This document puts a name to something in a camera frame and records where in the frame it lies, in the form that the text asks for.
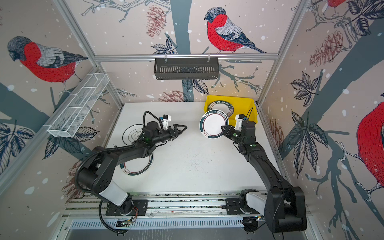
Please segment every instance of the white joint cover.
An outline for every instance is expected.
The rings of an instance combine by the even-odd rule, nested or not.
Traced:
[[[246,194],[245,199],[250,208],[264,215],[266,195],[261,195],[259,192],[249,192]]]
[[[117,206],[120,206],[128,197],[128,193],[122,190],[113,180],[108,187],[99,194]]]
[[[241,130],[241,122],[243,121],[243,119],[239,119],[239,114],[237,114],[235,117],[235,120],[236,120],[235,130]]]

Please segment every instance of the white plate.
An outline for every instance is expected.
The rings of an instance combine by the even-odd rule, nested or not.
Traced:
[[[220,110],[206,112],[200,119],[200,132],[207,138],[218,138],[223,135],[221,126],[229,125],[227,115]]]

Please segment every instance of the black basket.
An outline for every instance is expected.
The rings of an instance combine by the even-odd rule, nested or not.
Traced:
[[[216,79],[218,58],[156,58],[156,79]]]

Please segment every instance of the black mounting plate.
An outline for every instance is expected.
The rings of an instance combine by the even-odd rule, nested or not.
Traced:
[[[226,205],[226,210],[228,215],[257,214],[254,212],[250,212],[250,213],[243,212],[240,207],[240,199],[227,198],[225,199],[225,205]]]
[[[147,211],[148,200],[132,200],[132,205],[137,207],[139,210],[138,216],[145,216],[145,212]],[[114,216],[114,217],[122,217],[120,214],[120,209],[118,209],[114,204],[110,204],[105,212],[106,216]],[[135,216],[136,211],[132,209],[132,211],[127,216]]]

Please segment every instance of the vent grille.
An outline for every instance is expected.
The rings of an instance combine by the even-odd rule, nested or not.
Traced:
[[[203,217],[203,218],[138,218],[130,227],[135,230],[165,229],[165,228],[215,228],[215,227],[244,227],[242,217]],[[116,229],[118,219],[106,223]],[[71,229],[101,229],[104,228],[99,219],[74,219]]]

